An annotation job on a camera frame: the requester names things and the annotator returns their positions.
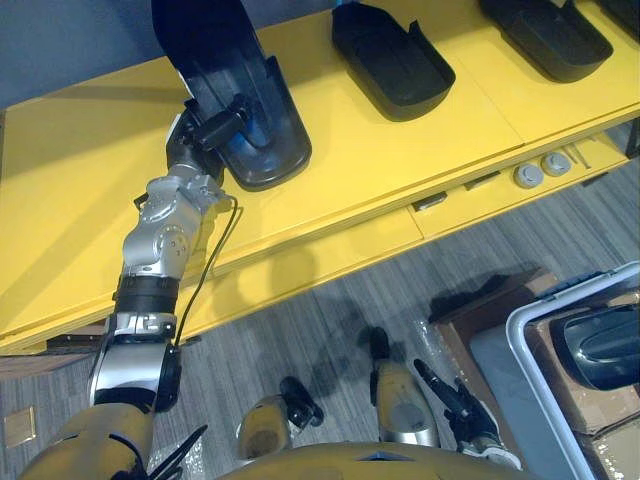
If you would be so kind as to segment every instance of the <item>black cylinder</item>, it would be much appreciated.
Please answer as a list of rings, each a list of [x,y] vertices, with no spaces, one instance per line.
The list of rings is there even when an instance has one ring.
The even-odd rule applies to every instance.
[[[173,313],[179,286],[180,281],[171,277],[120,277],[114,312]]]

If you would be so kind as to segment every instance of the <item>blue wall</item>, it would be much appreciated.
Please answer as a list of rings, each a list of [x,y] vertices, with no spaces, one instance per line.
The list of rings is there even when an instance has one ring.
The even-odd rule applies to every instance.
[[[256,28],[334,0],[243,0]],[[150,0],[1,0],[0,109],[162,55]]]

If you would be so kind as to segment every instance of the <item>gray carpet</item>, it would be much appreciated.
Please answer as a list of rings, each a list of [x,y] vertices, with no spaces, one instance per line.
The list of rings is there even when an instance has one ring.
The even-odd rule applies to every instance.
[[[626,132],[614,132],[624,138]],[[517,211],[314,288],[202,336],[185,349],[177,406],[156,421],[157,456],[208,423],[186,478],[204,479],[236,465],[234,432],[285,375],[309,385],[326,413],[296,445],[375,440],[369,404],[370,364],[362,332],[381,325],[399,360],[424,358],[451,381],[441,340],[427,323],[432,301],[479,288],[495,273],[540,265],[566,279],[640,258],[640,167],[637,160],[588,187],[575,186]],[[86,406],[90,360],[52,374],[0,383],[0,412],[36,407],[38,438],[3,448],[0,476],[12,479],[74,412]],[[444,445],[453,446],[434,401]]]

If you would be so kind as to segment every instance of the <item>black cable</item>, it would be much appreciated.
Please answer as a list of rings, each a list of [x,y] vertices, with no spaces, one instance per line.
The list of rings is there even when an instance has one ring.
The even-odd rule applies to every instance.
[[[238,199],[232,195],[227,195],[227,197],[230,198],[231,201],[233,202],[233,212],[231,213],[231,218],[229,218],[229,222],[227,223],[227,226],[225,227],[224,232],[222,232],[222,236],[220,237],[220,240],[218,240],[218,243],[213,249],[213,252],[211,252],[211,256],[209,257],[209,260],[207,260],[207,264],[204,267],[202,276],[200,277],[200,281],[198,282],[198,286],[196,287],[195,291],[191,295],[191,298],[189,299],[189,303],[187,303],[187,307],[184,309],[184,313],[182,314],[182,318],[180,319],[180,325],[178,326],[178,332],[176,333],[176,340],[174,342],[174,345],[176,346],[180,345],[180,337],[182,336],[182,329],[184,328],[185,320],[187,319],[187,315],[189,314],[189,310],[191,310],[191,306],[193,305],[193,302],[198,296],[198,293],[200,293],[200,289],[202,288],[202,285],[204,285],[204,282],[207,279],[207,273],[209,272],[209,269],[211,268],[211,265],[213,264],[214,260],[220,254],[220,250],[222,250],[222,247],[227,242],[229,235],[231,234],[232,227],[235,226],[235,218],[239,210]]]
[[[195,445],[198,439],[202,436],[204,431],[208,428],[208,425],[203,425],[195,432],[189,435],[178,448],[176,448],[171,455],[169,455],[160,465],[158,465],[153,472],[149,475],[149,480],[168,480],[171,478],[180,478],[182,476],[182,467],[180,463],[187,456],[191,447]]]

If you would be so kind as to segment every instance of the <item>round knob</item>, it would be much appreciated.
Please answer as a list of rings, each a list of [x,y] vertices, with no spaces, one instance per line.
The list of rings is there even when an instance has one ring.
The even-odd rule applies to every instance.
[[[547,175],[559,177],[571,170],[571,162],[566,155],[559,152],[551,152],[542,159],[542,169]]]
[[[542,183],[544,173],[537,166],[525,163],[516,168],[514,178],[522,188],[533,188]]]

